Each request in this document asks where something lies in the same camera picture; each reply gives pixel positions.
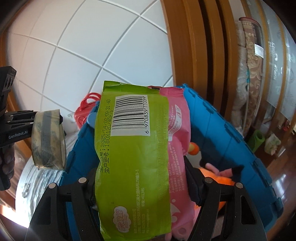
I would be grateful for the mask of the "person left hand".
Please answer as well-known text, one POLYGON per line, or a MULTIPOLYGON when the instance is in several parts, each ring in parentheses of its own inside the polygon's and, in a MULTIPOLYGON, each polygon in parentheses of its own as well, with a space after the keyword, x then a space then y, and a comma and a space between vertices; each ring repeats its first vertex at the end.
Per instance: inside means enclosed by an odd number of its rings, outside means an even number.
POLYGON ((15 148, 14 144, 6 146, 1 156, 1 165, 3 173, 8 177, 9 180, 14 176, 15 166, 15 148))

